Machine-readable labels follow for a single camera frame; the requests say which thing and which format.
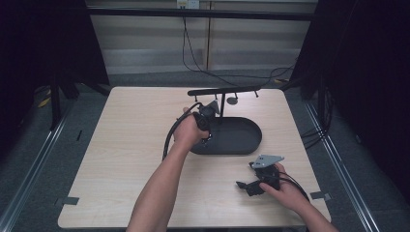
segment hand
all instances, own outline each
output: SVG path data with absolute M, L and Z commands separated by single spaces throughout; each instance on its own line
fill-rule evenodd
M 286 173 L 282 164 L 277 162 L 275 166 L 278 168 L 279 172 Z M 280 174 L 279 176 L 288 179 L 284 174 Z M 280 190 L 276 190 L 265 183 L 261 183 L 259 186 L 268 194 L 274 196 L 274 198 L 276 198 L 284 207 L 295 212 L 308 203 L 301 192 L 292 184 L 286 181 L 279 181 L 279 184 Z
M 187 112 L 188 110 L 187 107 L 184 107 L 184 112 Z M 177 130 L 174 131 L 174 140 L 175 143 L 182 142 L 191 147 L 201 138 L 207 138 L 208 135 L 209 132 L 200 130 L 196 125 L 195 118 L 193 115 L 190 115 L 184 119 L 178 126 Z

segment wooden table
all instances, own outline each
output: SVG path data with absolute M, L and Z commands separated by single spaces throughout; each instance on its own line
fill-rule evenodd
M 194 88 L 116 87 L 111 91 L 69 197 L 58 219 L 63 228 L 127 227 L 134 202 L 161 163 L 166 135 L 194 104 Z M 246 117 L 263 133 L 259 148 L 248 156 L 187 156 L 170 228 L 285 227 L 303 225 L 268 194 L 249 197 L 236 181 L 256 180 L 248 163 L 260 154 L 284 156 L 281 162 L 307 194 L 319 191 L 304 145 L 280 90 L 238 93 L 224 116 Z M 204 104 L 214 96 L 200 96 Z M 328 219 L 323 199 L 311 200 Z

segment wall outlet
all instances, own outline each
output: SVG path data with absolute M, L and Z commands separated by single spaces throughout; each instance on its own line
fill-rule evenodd
M 177 0 L 177 9 L 187 9 L 188 0 Z
M 188 9 L 199 10 L 199 0 L 188 0 Z

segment wall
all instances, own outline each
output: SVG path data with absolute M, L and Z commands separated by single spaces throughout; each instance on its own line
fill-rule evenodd
M 88 0 L 88 6 L 176 8 L 176 1 Z M 313 13 L 315 1 L 200 1 L 200 9 Z M 179 17 L 92 15 L 108 74 L 184 71 Z M 187 18 L 201 69 L 273 69 L 294 64 L 309 22 Z M 186 39 L 184 60 L 196 69 Z

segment person's right arm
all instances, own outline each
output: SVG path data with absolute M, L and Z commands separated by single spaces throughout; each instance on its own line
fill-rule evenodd
M 280 163 L 276 163 L 275 166 L 279 172 L 286 173 Z M 283 174 L 280 174 L 280 177 L 287 178 Z M 310 232 L 338 231 L 292 184 L 280 181 L 280 190 L 276 190 L 264 183 L 259 186 L 268 194 L 274 196 L 284 207 L 298 214 Z

